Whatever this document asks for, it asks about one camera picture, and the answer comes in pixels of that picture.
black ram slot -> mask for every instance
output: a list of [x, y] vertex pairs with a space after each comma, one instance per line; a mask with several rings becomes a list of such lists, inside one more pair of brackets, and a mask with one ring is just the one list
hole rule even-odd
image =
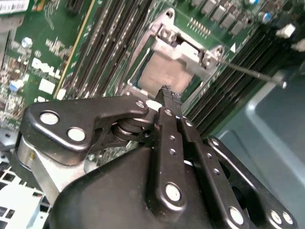
[[69, 13], [77, 15], [80, 13], [85, 0], [68, 0], [66, 9]]
[[[95, 21], [99, 21], [101, 15], [103, 15], [105, 9], [106, 9], [106, 7], [99, 7], [96, 10], [95, 15], [94, 15]], [[77, 80], [77, 77], [79, 76], [80, 69], [83, 65], [83, 62], [85, 61], [86, 54], [90, 48], [91, 37], [95, 34], [98, 25], [99, 25], [98, 23], [93, 24], [93, 28], [91, 29], [91, 31], [88, 35], [89, 38], [86, 40], [86, 42], [84, 44], [82, 44], [82, 46], [80, 48], [80, 57], [79, 57], [78, 61], [76, 62], [73, 74], [63, 84], [63, 88], [65, 88], [66, 90], [69, 90], [74, 85], [75, 81]]]
[[[262, 69], [262, 67], [265, 66], [266, 63], [269, 62], [269, 60], [273, 57], [273, 54], [276, 54], [278, 49], [276, 47], [273, 47], [271, 49], [265, 50], [264, 55], [262, 58], [259, 59], [258, 62], [253, 62], [255, 63], [254, 70]], [[223, 93], [223, 98], [218, 99], [216, 96], [213, 99], [212, 103], [217, 102], [217, 106], [208, 108], [205, 110], [204, 114], [200, 115], [200, 118], [197, 122], [197, 127], [198, 129], [204, 129], [206, 126], [206, 121], [208, 116], [218, 116], [218, 112], [216, 110], [223, 111], [226, 109], [227, 104], [226, 100], [229, 102], [235, 98], [236, 94], [239, 94], [240, 90], [243, 89], [244, 85], [247, 85], [249, 81], [252, 80], [252, 77], [248, 75], [244, 75], [243, 73], [237, 73], [236, 76], [234, 76], [234, 83], [233, 85], [228, 86], [227, 90], [224, 90]]]
[[126, 39], [124, 40], [124, 44], [121, 45], [120, 51], [116, 54], [115, 59], [112, 62], [111, 70], [110, 70], [108, 77], [106, 79], [104, 79], [104, 81], [99, 85], [99, 88], [97, 91], [97, 96], [101, 96], [104, 94], [105, 90], [108, 87], [108, 84], [110, 83], [111, 79], [114, 77], [114, 74], [115, 74], [117, 68], [120, 66], [120, 63], [122, 62], [122, 60], [126, 54], [126, 51], [130, 47], [130, 45], [136, 35], [136, 31], [138, 31], [140, 29], [143, 21], [145, 20], [146, 13], [149, 9], [150, 4], [151, 4], [151, 1], [147, 1], [146, 5], [143, 7], [141, 12], [139, 12], [137, 14], [139, 16], [137, 17], [136, 20], [134, 20], [135, 23], [133, 23], [132, 27], [129, 29], [128, 35], [126, 36]]
[[103, 72], [105, 70], [105, 66], [107, 63], [111, 60], [111, 56], [113, 53], [113, 50], [116, 46], [116, 44], [119, 42], [120, 37], [123, 35], [125, 31], [125, 25], [128, 24], [131, 17], [133, 16], [134, 12], [136, 11], [137, 3], [134, 1], [130, 1], [129, 5], [126, 6], [122, 12], [122, 17], [120, 18], [118, 22], [118, 26], [114, 32], [114, 35], [112, 37], [111, 42], [108, 43], [102, 58], [99, 60], [99, 68], [95, 72], [92, 82], [90, 82], [90, 88], [89, 92], [91, 93], [90, 97], [92, 97], [92, 94], [94, 93], [94, 88], [97, 86], [99, 81], [101, 80], [101, 77], [103, 75]]
[[[256, 49], [256, 47], [262, 42], [263, 36], [260, 33], [254, 34], [250, 41], [244, 46], [244, 48], [238, 53], [238, 55], [233, 59], [233, 63], [243, 65], [244, 61], [250, 58], [251, 52]], [[199, 106], [195, 106], [188, 114], [188, 117], [194, 121], [201, 110], [202, 106], [206, 104], [209, 100], [213, 98], [215, 93], [223, 88], [227, 83], [233, 73], [236, 71], [232, 68], [225, 68], [222, 74], [217, 78], [217, 80], [211, 85], [209, 90], [200, 99]]]
[[[257, 69], [261, 69], [262, 72], [264, 72], [264, 70], [269, 69], [269, 66], [276, 66], [276, 64], [278, 63], [278, 57], [282, 55], [281, 53], [281, 49], [276, 46], [273, 45], [272, 47], [270, 47], [269, 49], [267, 49], [264, 52], [264, 55], [262, 56], [262, 58], [259, 58], [258, 61], [255, 63], [255, 66], [253, 67], [253, 69], [257, 70]], [[240, 103], [244, 97], [240, 96], [240, 94], [242, 92], [245, 91], [245, 88], [248, 87], [249, 84], [252, 85], [251, 88], [255, 87], [257, 84], [261, 83], [260, 80], [250, 77], [250, 76], [242, 76], [243, 74], [241, 74], [240, 79], [241, 81], [239, 83], [237, 83], [236, 85], [234, 85], [233, 89], [229, 90], [226, 92], [226, 95], [223, 99], [223, 101], [221, 101], [221, 103], [219, 103], [218, 106], [215, 107], [215, 111], [210, 111], [208, 114], [206, 114], [204, 117], [202, 117], [202, 120], [205, 120], [204, 122], [200, 122], [200, 124], [198, 125], [199, 129], [203, 130], [203, 135], [206, 133], [206, 131], [209, 129], [209, 127], [212, 125], [211, 123], [213, 123], [214, 118], [213, 117], [223, 117], [224, 114], [228, 111], [230, 111], [230, 107], [234, 107], [236, 105], [238, 105], [238, 103]]]
[[110, 10], [108, 12], [109, 19], [106, 20], [102, 28], [100, 28], [97, 35], [98, 39], [95, 41], [94, 45], [90, 47], [90, 52], [85, 57], [86, 62], [83, 64], [84, 69], [81, 69], [81, 72], [79, 73], [79, 75], [82, 75], [83, 77], [75, 85], [75, 89], [78, 91], [78, 96], [81, 95], [82, 91], [85, 90], [86, 85], [88, 85], [88, 80], [90, 79], [91, 73], [102, 51], [107, 35], [115, 22], [116, 11], [123, 6], [124, 1], [113, 1], [113, 3], [114, 4], [110, 6]]
[[[270, 43], [262, 43], [261, 46], [262, 47], [267, 47], [268, 44]], [[259, 56], [260, 54], [262, 53], [262, 50], [260, 49], [254, 49], [253, 52], [251, 52], [251, 55], [253, 56]], [[255, 64], [255, 62], [252, 61], [251, 58], [246, 58], [245, 59], [245, 62], [243, 63], [243, 66], [244, 67], [247, 67], [247, 68], [252, 68], [252, 66]], [[243, 77], [246, 77], [246, 78], [250, 78], [249, 76], [245, 75], [244, 73], [241, 73], [241, 72], [238, 72], [238, 71], [234, 71], [234, 77], [229, 77], [227, 80], [226, 80], [226, 84], [223, 85], [222, 87], [219, 88], [219, 90], [215, 90], [213, 96], [211, 97], [208, 97], [208, 101], [205, 101], [203, 106], [201, 107], [201, 112], [200, 112], [200, 115], [198, 115], [196, 117], [196, 119], [194, 119], [194, 122], [195, 123], [198, 123], [200, 124], [200, 122], [205, 118], [205, 116], [203, 116], [203, 113], [210, 113], [214, 106], [216, 106], [217, 104], [215, 104], [215, 101], [217, 103], [220, 103], [221, 100], [227, 96], [226, 93], [228, 93], [229, 91], [231, 91], [231, 89], [235, 86], [235, 84], [237, 84], [239, 81], [242, 81]]]
[[[269, 73], [279, 68], [291, 55], [289, 45], [269, 39], [264, 31], [257, 33], [233, 59], [233, 63], [255, 71]], [[260, 80], [227, 67], [189, 112], [188, 118], [202, 137], [213, 131], [234, 109], [243, 105]]]

ram slot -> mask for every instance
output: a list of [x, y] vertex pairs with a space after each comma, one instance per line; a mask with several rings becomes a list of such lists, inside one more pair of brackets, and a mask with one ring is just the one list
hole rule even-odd
[[[269, 73], [271, 69], [275, 71], [275, 67], [289, 59], [291, 53], [283, 42], [270, 42], [267, 36], [258, 30], [233, 62], [263, 73]], [[247, 100], [250, 91], [263, 83], [227, 67], [187, 117], [205, 137]]]
[[124, 8], [122, 16], [118, 22], [118, 26], [112, 37], [112, 40], [108, 43], [105, 51], [103, 52], [102, 59], [99, 60], [98, 69], [94, 73], [94, 76], [92, 77], [92, 80], [90, 82], [90, 88], [87, 91], [83, 92], [82, 96], [87, 97], [88, 93], [90, 93], [88, 95], [89, 97], [93, 97], [95, 95], [97, 84], [102, 78], [102, 73], [105, 71], [106, 66], [112, 60], [115, 47], [121, 40], [120, 38], [125, 33], [126, 28], [128, 27], [127, 25], [131, 23], [131, 19], [135, 16], [137, 12], [137, 6], [138, 1], [130, 1], [129, 5]]
[[98, 21], [94, 23], [88, 37], [89, 39], [81, 46], [80, 50], [80, 57], [78, 61], [75, 64], [74, 71], [71, 77], [68, 78], [63, 84], [63, 88], [70, 90], [73, 89], [75, 86], [75, 83], [79, 80], [81, 80], [79, 77], [83, 77], [80, 75], [80, 70], [83, 67], [84, 61], [86, 60], [86, 57], [88, 55], [88, 52], [90, 51], [92, 44], [94, 43], [98, 32], [100, 31], [101, 26], [104, 23], [105, 16], [107, 15], [108, 8], [111, 5], [111, 1], [108, 1], [104, 7], [99, 7], [97, 11], [95, 12], [94, 18], [97, 18]]
[[100, 54], [105, 46], [105, 43], [107, 42], [107, 39], [109, 38], [109, 35], [111, 35], [112, 28], [118, 16], [117, 10], [122, 8], [123, 5], [124, 1], [112, 1], [106, 16], [109, 16], [109, 18], [103, 22], [96, 36], [93, 37], [93, 43], [89, 45], [89, 49], [84, 58], [84, 62], [82, 63], [80, 71], [78, 72], [81, 80], [76, 81], [74, 86], [74, 88], [77, 90], [78, 97], [88, 85], [88, 81], [90, 80], [90, 75], [95, 67], [95, 64], [100, 57]]
[[110, 81], [115, 76], [115, 73], [116, 73], [118, 67], [120, 66], [122, 60], [124, 59], [124, 56], [125, 56], [128, 48], [130, 47], [131, 43], [133, 42], [133, 39], [135, 38], [137, 31], [141, 28], [142, 24], [145, 22], [145, 18], [146, 18], [148, 9], [151, 5], [151, 2], [152, 1], [147, 1], [146, 4], [140, 10], [140, 12], [137, 13], [130, 29], [127, 31], [126, 38], [123, 39], [121, 45], [119, 46], [119, 49], [117, 50], [117, 53], [109, 68], [110, 69], [109, 73], [107, 74], [106, 78], [103, 79], [103, 81], [96, 86], [96, 88], [94, 90], [94, 91], [96, 91], [96, 94], [93, 94], [92, 96], [101, 96], [105, 93]]

screw head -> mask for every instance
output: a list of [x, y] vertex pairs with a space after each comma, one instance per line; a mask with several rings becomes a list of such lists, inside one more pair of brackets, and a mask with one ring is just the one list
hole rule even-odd
[[21, 46], [25, 49], [30, 49], [33, 45], [33, 41], [31, 38], [25, 37], [21, 41]]
[[218, 143], [215, 139], [212, 139], [212, 142], [213, 142], [213, 144], [214, 144], [215, 146], [218, 146], [218, 145], [219, 145], [219, 143]]
[[170, 140], [173, 141], [173, 142], [176, 141], [175, 136], [171, 135], [171, 136], [170, 136]]
[[178, 201], [181, 198], [180, 190], [176, 185], [173, 185], [171, 183], [167, 184], [165, 186], [165, 192], [168, 196], [168, 198], [172, 201]]
[[242, 214], [234, 207], [229, 208], [230, 215], [232, 219], [239, 225], [242, 225], [244, 223], [244, 218]]
[[275, 211], [270, 211], [270, 215], [277, 224], [282, 224], [280, 216]]
[[88, 160], [89, 161], [93, 161], [95, 159], [95, 155], [94, 154], [89, 154], [88, 155]]
[[143, 104], [143, 102], [142, 101], [137, 101], [137, 102], [135, 102], [135, 104], [137, 104], [137, 106], [138, 107], [140, 107], [140, 108], [144, 108], [145, 106], [144, 106], [144, 104]]
[[289, 224], [291, 224], [291, 225], [294, 223], [294, 222], [292, 221], [291, 217], [288, 215], [288, 213], [286, 213], [286, 212], [284, 212], [284, 211], [283, 211], [283, 217], [284, 217], [284, 219], [286, 220], [287, 223], [289, 223]]
[[176, 150], [170, 149], [170, 154], [171, 154], [171, 155], [176, 155]]
[[192, 124], [189, 120], [185, 120], [185, 123], [186, 123], [188, 126], [193, 126], [193, 124]]
[[173, 115], [172, 112], [171, 112], [170, 110], [168, 110], [168, 109], [165, 110], [164, 112], [165, 112], [167, 115], [169, 115], [169, 116], [172, 116], [172, 115]]
[[68, 137], [76, 142], [81, 142], [85, 139], [86, 134], [82, 129], [78, 127], [73, 127], [68, 130]]
[[220, 175], [220, 172], [219, 172], [219, 170], [218, 170], [217, 168], [215, 168], [213, 171], [214, 171], [214, 173], [215, 173], [216, 175]]
[[44, 112], [40, 115], [40, 120], [48, 125], [54, 125], [59, 122], [59, 118], [56, 114], [51, 112]]

